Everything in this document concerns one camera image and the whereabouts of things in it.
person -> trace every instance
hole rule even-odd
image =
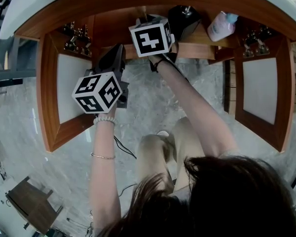
[[[150,56],[186,118],[145,136],[129,211],[121,217],[114,164],[115,109],[99,115],[90,203],[99,236],[296,236],[292,199],[275,170],[237,154],[226,123],[170,63]],[[167,162],[177,162],[176,183]]]

dark hair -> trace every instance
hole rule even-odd
[[[188,203],[157,189],[161,175],[142,182],[127,214],[102,231],[123,236],[296,236],[289,191],[262,160],[190,158]]]

